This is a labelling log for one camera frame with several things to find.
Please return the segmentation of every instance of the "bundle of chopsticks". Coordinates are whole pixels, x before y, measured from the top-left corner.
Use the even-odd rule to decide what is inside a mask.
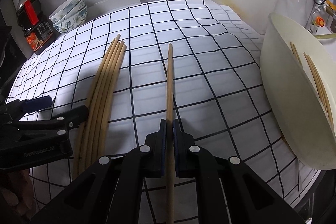
[[[113,39],[90,86],[85,105],[89,109],[87,121],[81,123],[75,145],[73,179],[103,156],[108,120],[111,114],[113,91],[126,45]]]
[[[296,50],[295,45],[292,42],[290,42],[290,46],[292,48],[292,52],[293,52],[296,60],[302,66],[302,63],[301,63],[301,60],[300,60],[300,57],[299,57],[299,54],[298,54],[298,52]],[[331,113],[329,99],[328,99],[327,92],[326,92],[326,89],[324,87],[324,84],[322,82],[322,79],[320,77],[320,74],[319,74],[319,72],[318,72],[318,70],[317,70],[317,68],[316,68],[313,60],[311,59],[311,57],[308,54],[306,54],[305,52],[303,54],[304,54],[304,56],[305,56],[305,58],[307,60],[308,66],[309,66],[310,71],[311,71],[311,74],[313,75],[314,82],[315,82],[315,85],[316,85],[316,89],[317,89],[319,98],[320,98],[320,100],[322,102],[322,105],[324,106],[324,109],[325,109],[327,115],[328,115],[328,119],[330,121],[330,125],[333,126],[334,122],[333,122],[333,116],[332,116],[332,113]]]

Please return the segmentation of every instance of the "white plastic bowl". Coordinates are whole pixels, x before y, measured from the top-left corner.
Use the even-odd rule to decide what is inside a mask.
[[[283,135],[298,159],[319,170],[336,168],[336,64],[321,43],[295,21],[270,14],[260,57],[268,100]],[[290,47],[295,44],[302,66]],[[330,102],[330,124],[303,53],[314,62]]]
[[[54,26],[59,33],[68,33],[71,30],[84,24],[87,17],[87,7],[85,6],[82,10],[75,13],[72,17],[61,22],[57,26]]]
[[[49,19],[54,24],[61,20],[65,15],[70,12],[81,0],[67,0],[61,4],[52,14],[49,16]]]
[[[53,26],[57,26],[60,23],[62,23],[63,21],[71,18],[75,13],[79,12],[80,10],[82,10],[85,6],[86,6],[85,1],[84,0],[80,0],[80,2],[78,2],[78,4],[70,12],[68,12],[62,19],[60,19],[56,23],[53,23]]]

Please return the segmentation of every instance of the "blue floral pattern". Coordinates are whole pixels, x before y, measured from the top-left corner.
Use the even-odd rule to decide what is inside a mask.
[[[87,17],[87,6],[85,5],[83,9],[75,13],[71,18],[68,18],[67,20],[55,26],[55,29],[59,33],[68,33],[69,31],[82,25],[85,22],[86,17]]]
[[[61,8],[62,5],[59,8],[58,12],[56,12],[52,18],[49,17],[49,19],[52,21],[52,23],[56,23],[58,21],[60,21],[63,17],[65,17],[73,8],[76,7],[76,5],[78,5],[82,0],[72,0],[67,6],[65,6],[64,8]]]
[[[62,16],[62,18],[63,18],[62,20],[55,19],[56,21],[54,21],[54,19],[53,19],[52,20],[53,25],[59,25],[61,22],[69,20],[69,18],[72,18],[74,15],[76,15],[77,12],[81,11],[84,7],[86,7],[85,1],[84,0],[79,0],[77,5],[70,12],[68,12],[66,15]]]

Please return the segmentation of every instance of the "wooden chopstick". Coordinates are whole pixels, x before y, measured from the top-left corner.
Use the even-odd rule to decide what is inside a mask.
[[[96,87],[93,91],[93,96],[92,96],[92,100],[91,100],[90,108],[89,108],[89,117],[86,121],[86,127],[85,127],[85,130],[83,132],[83,137],[82,137],[82,144],[81,144],[81,149],[80,149],[81,151],[80,151],[79,160],[78,160],[78,162],[79,162],[78,163],[78,175],[81,174],[85,170],[86,152],[87,152],[87,146],[88,146],[89,131],[90,131],[90,128],[91,128],[91,123],[92,123],[92,118],[93,118],[93,112],[94,112],[94,109],[95,109],[97,98],[99,98],[98,93],[99,93],[99,90],[100,90],[100,86],[103,82],[104,75],[105,75],[105,73],[108,69],[108,64],[110,63],[110,60],[114,57],[114,55],[116,53],[116,50],[117,50],[117,47],[119,45],[119,42],[117,42],[118,37],[120,37],[120,36],[118,35],[116,37],[116,39],[115,39],[115,41],[112,45],[112,48],[109,51],[109,54],[108,54],[108,56],[105,60],[105,63],[103,65],[102,71],[99,75]]]
[[[115,46],[117,45],[117,41],[119,40],[119,38],[120,38],[120,34],[118,34],[117,37],[113,39],[112,43],[110,44],[107,52],[105,53],[105,55],[103,57],[103,60],[98,67],[97,73],[96,73],[96,75],[95,75],[95,77],[94,77],[94,79],[93,79],[93,81],[90,85],[90,89],[88,91],[86,101],[85,101],[85,105],[88,108],[90,108],[93,93],[94,93],[95,88],[97,86],[97,82],[99,80],[99,77],[100,77],[100,74],[103,70],[103,67],[106,63],[106,60],[111,57],[112,52],[113,52]],[[76,144],[75,144],[75,153],[74,153],[74,158],[73,158],[73,179],[75,179],[79,175],[78,166],[79,166],[79,159],[80,159],[84,129],[85,129],[85,122],[80,124],[78,132],[77,132],[77,138],[76,138]]]
[[[294,56],[296,57],[296,60],[299,61],[300,65],[302,66],[301,59],[299,57],[299,54],[296,50],[295,45],[292,42],[290,42],[290,45],[291,45],[291,48],[292,48],[292,52],[293,52]]]
[[[95,104],[90,106],[87,126],[84,131],[84,143],[82,144],[83,153],[81,155],[82,156],[81,161],[80,161],[81,164],[79,165],[80,172],[83,172],[85,169],[87,169],[91,165],[90,163],[91,163],[92,143],[93,143],[93,132],[92,131],[94,131],[95,124],[97,121],[98,110],[99,110],[99,106],[102,100],[102,94],[103,94],[104,86],[105,86],[105,83],[106,83],[106,80],[107,80],[107,77],[110,71],[110,67],[113,63],[115,56],[117,55],[119,47],[120,47],[120,42],[117,42],[117,46],[114,48],[112,56],[105,70],[103,70],[101,77],[98,80],[96,90],[94,92],[92,101],[95,102]]]
[[[109,72],[107,75],[107,79],[105,82],[105,86],[103,87],[103,92],[101,96],[101,102],[98,107],[95,108],[95,113],[96,113],[96,123],[92,125],[91,127],[91,138],[89,139],[89,143],[91,143],[91,151],[86,157],[86,168],[88,168],[91,164],[93,164],[97,160],[97,152],[98,152],[98,140],[99,140],[99,134],[100,134],[100,128],[101,128],[101,121],[105,109],[105,104],[106,104],[106,97],[108,92],[111,90],[111,80],[113,74],[115,74],[115,68],[117,61],[119,59],[119,56],[122,54],[122,49],[124,46],[124,41],[120,42],[120,45],[118,47],[117,53],[115,54],[115,58],[113,59],[113,62],[109,68]]]
[[[313,78],[314,78],[315,85],[316,85],[317,90],[318,90],[318,94],[319,94],[320,100],[321,100],[321,102],[322,102],[322,104],[323,104],[323,106],[325,108],[325,111],[327,112],[330,124],[333,126],[334,122],[333,122],[333,116],[332,116],[332,112],[331,112],[330,102],[329,102],[329,99],[328,99],[327,92],[326,92],[326,89],[324,87],[324,84],[323,84],[322,79],[320,77],[320,74],[317,71],[317,68],[316,68],[314,62],[312,61],[312,59],[310,58],[310,56],[307,55],[305,52],[303,54],[304,54],[304,56],[305,56],[305,58],[307,60],[307,63],[308,63],[309,68],[310,68],[310,71],[311,71],[311,73],[313,75]]]
[[[108,120],[111,115],[111,105],[112,105],[112,100],[113,100],[113,91],[117,82],[117,78],[119,75],[119,69],[121,66],[121,63],[124,59],[124,54],[126,50],[126,45],[123,45],[121,49],[121,53],[118,57],[117,63],[115,65],[115,69],[113,72],[113,76],[110,82],[110,88],[109,92],[106,97],[106,103],[104,106],[104,111],[101,119],[101,126],[100,126],[100,134],[99,134],[99,142],[98,142],[98,151],[97,151],[97,159],[100,158],[101,156],[104,155],[104,150],[105,150],[105,139],[106,139],[106,131],[108,127]]]
[[[166,180],[167,180],[167,216],[166,223],[174,223],[174,144],[173,144],[173,45],[168,48],[167,66],[167,131],[166,131]]]

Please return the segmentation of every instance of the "white cloth with black grid lines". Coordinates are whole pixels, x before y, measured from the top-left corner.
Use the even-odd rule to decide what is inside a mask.
[[[164,0],[101,16],[57,39],[22,67],[8,102],[50,95],[52,108],[22,120],[50,119],[84,104],[90,83],[112,39],[127,49],[115,88],[105,153],[122,156],[144,144],[166,115],[168,44],[174,53],[175,115],[196,144],[214,156],[236,155],[291,206],[307,192],[318,170],[300,165],[281,139],[259,70],[261,36],[228,6],[207,0]],[[70,131],[74,146],[76,129]],[[31,169],[41,209],[71,181],[72,160]],[[146,179],[139,223],[161,223],[164,181]],[[176,179],[175,220],[198,223],[192,179]]]

